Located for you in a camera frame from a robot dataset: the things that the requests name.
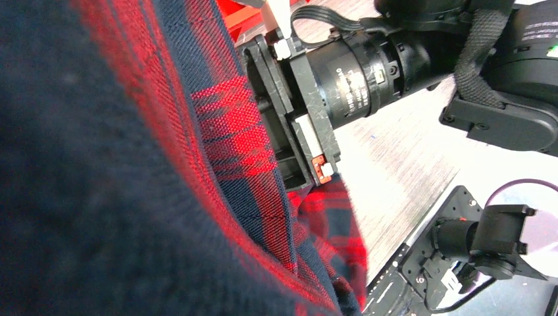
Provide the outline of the dark plaid garment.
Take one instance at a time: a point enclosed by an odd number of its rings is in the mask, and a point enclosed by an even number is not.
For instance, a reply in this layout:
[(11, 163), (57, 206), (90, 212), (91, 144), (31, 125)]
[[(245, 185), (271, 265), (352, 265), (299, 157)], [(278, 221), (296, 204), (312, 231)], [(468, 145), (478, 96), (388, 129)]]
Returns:
[(287, 193), (216, 1), (1, 2), (2, 315), (360, 315), (339, 177)]

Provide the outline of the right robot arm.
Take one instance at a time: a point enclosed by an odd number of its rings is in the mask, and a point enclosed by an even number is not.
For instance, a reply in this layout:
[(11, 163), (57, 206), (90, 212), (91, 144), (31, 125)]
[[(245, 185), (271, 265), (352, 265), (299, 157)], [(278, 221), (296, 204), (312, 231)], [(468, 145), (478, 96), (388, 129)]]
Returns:
[(512, 151), (557, 155), (557, 2), (377, 1), (348, 19), (306, 5), (291, 21), (330, 25), (307, 43), (280, 30), (239, 46), (288, 192), (338, 171), (337, 128), (453, 76), (440, 122)]

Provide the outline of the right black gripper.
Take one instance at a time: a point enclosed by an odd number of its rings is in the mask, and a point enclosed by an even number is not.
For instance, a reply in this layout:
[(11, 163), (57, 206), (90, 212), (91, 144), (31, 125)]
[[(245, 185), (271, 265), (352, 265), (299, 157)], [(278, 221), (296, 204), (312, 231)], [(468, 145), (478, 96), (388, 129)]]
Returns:
[(286, 191), (327, 183), (340, 148), (306, 51), (297, 38), (277, 41), (288, 57), (274, 56), (262, 35), (238, 47)]

